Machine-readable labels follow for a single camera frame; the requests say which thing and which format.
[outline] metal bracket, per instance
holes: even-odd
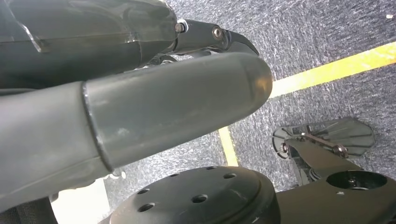
[[[340,158],[305,138],[288,139],[285,144],[288,146],[290,158],[299,157],[311,168],[310,176],[314,181],[337,172],[362,170],[359,166]],[[308,184],[309,182],[303,182],[302,178],[304,177],[301,176],[300,168],[297,169],[300,176],[298,177],[301,178],[300,185]]]
[[[245,52],[259,55],[254,45],[243,35],[222,29],[219,25],[194,20],[179,20],[179,37],[176,40],[172,54],[206,56],[200,51]]]
[[[311,141],[322,145],[331,152],[338,153],[340,150],[338,146],[343,146],[340,153],[344,154],[342,155],[344,158],[346,156],[348,158],[359,157],[375,143],[373,130],[350,118],[299,126],[284,126],[276,129],[272,134],[272,145],[278,156],[288,159],[287,152],[283,150],[283,143],[290,138],[302,137],[302,133],[308,135]]]
[[[336,154],[342,158],[348,158],[348,150],[343,145],[340,145],[340,144],[337,145],[337,144],[331,143],[329,141],[315,137],[311,134],[301,133],[301,136],[306,139],[312,140],[314,143],[317,142],[321,145],[331,148],[333,150],[334,154]]]

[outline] floor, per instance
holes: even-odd
[[[217,23],[245,35],[275,81],[396,41],[396,4],[391,0],[167,2],[179,18]],[[228,127],[239,165],[268,176],[277,191],[290,189],[297,181],[290,164],[275,155],[272,132],[279,126],[350,117],[376,134],[376,145],[355,162],[396,179],[395,85],[396,64],[391,64],[269,99]],[[210,165],[227,165],[218,132],[127,165],[123,177],[106,178],[109,210],[158,179]]]

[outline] screw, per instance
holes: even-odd
[[[213,27],[212,35],[216,41],[220,41],[221,39],[223,39],[223,31],[221,30],[220,27],[217,26]]]
[[[282,143],[282,144],[281,144],[281,150],[282,150],[284,153],[287,153],[287,152],[289,151],[289,146],[286,145],[286,143]]]
[[[356,180],[355,180],[355,179],[350,179],[350,180],[348,180],[348,183],[349,183],[351,186],[356,186]]]
[[[177,24],[175,25],[175,30],[176,30],[176,32],[178,32],[178,33],[184,33],[184,32],[185,32],[184,24],[182,24],[182,23],[177,23]]]
[[[345,148],[344,146],[338,145],[338,146],[336,146],[336,149],[338,150],[340,157],[348,158],[348,149],[347,148]]]

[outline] gray cylindrical tube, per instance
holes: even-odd
[[[0,98],[0,212],[108,174],[81,86]]]
[[[227,53],[88,81],[84,95],[104,160],[116,168],[250,115],[271,89],[264,61]]]

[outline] yellow tape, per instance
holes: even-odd
[[[277,80],[270,98],[396,63],[396,42]]]
[[[224,154],[226,155],[228,166],[237,167],[238,160],[236,158],[233,141],[231,140],[228,127],[226,126],[224,128],[219,129],[219,135],[220,135],[221,144],[223,146]]]

